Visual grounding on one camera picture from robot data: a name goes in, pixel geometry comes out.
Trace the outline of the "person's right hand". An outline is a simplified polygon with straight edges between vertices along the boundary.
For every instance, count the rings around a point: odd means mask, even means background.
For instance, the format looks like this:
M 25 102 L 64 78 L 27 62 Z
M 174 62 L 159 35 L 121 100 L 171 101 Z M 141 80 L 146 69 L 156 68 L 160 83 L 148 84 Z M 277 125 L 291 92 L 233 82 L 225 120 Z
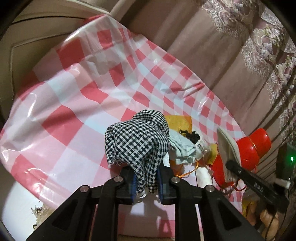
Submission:
M 270 214 L 263 204 L 257 202 L 254 227 L 264 240 L 275 240 L 279 228 L 278 214 Z

